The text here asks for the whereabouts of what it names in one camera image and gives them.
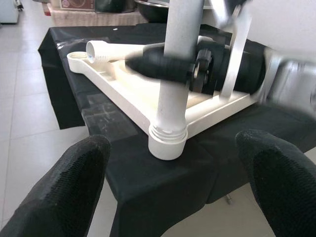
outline white floor tile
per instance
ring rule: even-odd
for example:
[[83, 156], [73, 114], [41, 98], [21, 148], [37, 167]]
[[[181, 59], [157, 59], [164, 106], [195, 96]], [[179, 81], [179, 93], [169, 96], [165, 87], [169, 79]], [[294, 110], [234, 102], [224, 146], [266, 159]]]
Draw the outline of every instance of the white floor tile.
[[0, 99], [14, 97], [16, 72], [0, 73]]
[[163, 237], [274, 237], [265, 217], [241, 190], [222, 198], [170, 228]]
[[3, 201], [8, 163], [9, 141], [0, 142], [0, 223], [2, 221]]
[[38, 52], [21, 52], [19, 54], [18, 70], [40, 69], [41, 59]]
[[16, 97], [46, 92], [47, 87], [42, 69], [17, 71], [15, 86]]
[[243, 192], [243, 194], [244, 194], [256, 207], [258, 207], [258, 209], [260, 209], [259, 206], [258, 206], [258, 204], [257, 204], [257, 202], [256, 202], [255, 196], [253, 195], [253, 192], [252, 192], [252, 190], [251, 190], [251, 186], [250, 186], [249, 183], [246, 184], [246, 185], [244, 185], [244, 186], [242, 186], [242, 187], [240, 188], [240, 190]]
[[23, 40], [21, 44], [21, 52], [37, 52], [42, 39]]
[[18, 64], [18, 53], [0, 53], [0, 72], [16, 71]]
[[47, 93], [15, 98], [11, 138], [57, 129], [57, 119]]
[[0, 39], [12, 39], [16, 36], [17, 31], [16, 25], [3, 25], [0, 28]]
[[109, 236], [115, 216], [117, 201], [105, 180], [98, 205], [89, 229], [88, 237]]
[[86, 127], [75, 127], [11, 140], [3, 219], [12, 216], [33, 185], [68, 147], [87, 136]]
[[9, 219], [2, 221], [1, 226], [0, 226], [0, 230], [8, 223], [8, 221], [9, 221]]
[[21, 40], [17, 38], [0, 38], [1, 53], [19, 52], [22, 44]]
[[316, 147], [306, 152], [305, 155], [316, 164]]
[[0, 142], [10, 139], [13, 98], [0, 99]]

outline white pipe fitting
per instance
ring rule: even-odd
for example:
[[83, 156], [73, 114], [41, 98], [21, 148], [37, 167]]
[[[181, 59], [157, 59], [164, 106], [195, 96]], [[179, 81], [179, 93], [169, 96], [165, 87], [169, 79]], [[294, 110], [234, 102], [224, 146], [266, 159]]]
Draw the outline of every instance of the white pipe fitting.
[[91, 40], [86, 45], [90, 63], [106, 63], [113, 60], [124, 60], [131, 53], [143, 53], [145, 45], [106, 43], [102, 40]]

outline cardboard box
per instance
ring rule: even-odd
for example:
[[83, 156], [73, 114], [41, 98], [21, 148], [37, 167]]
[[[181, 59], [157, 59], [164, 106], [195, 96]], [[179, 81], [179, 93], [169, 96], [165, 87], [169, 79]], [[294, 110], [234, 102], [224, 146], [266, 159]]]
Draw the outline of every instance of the cardboard box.
[[60, 0], [60, 7], [69, 10], [94, 11], [94, 0]]

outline table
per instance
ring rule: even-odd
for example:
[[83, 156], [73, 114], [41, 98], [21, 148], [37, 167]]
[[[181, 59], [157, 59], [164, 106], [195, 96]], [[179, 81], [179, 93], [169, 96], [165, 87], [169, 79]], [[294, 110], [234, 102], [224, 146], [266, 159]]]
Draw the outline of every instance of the table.
[[[265, 130], [306, 152], [316, 146], [316, 121], [297, 111], [254, 104], [188, 140], [174, 161], [154, 158], [147, 135], [84, 75], [69, 70], [67, 54], [88, 40], [148, 44], [164, 41], [166, 25], [50, 28], [39, 48], [51, 103], [61, 129], [87, 125], [111, 144], [106, 177], [118, 201], [111, 237], [159, 237], [168, 228], [248, 182], [235, 135]], [[201, 35], [230, 41], [202, 26]], [[263, 47], [248, 42], [258, 53]]]

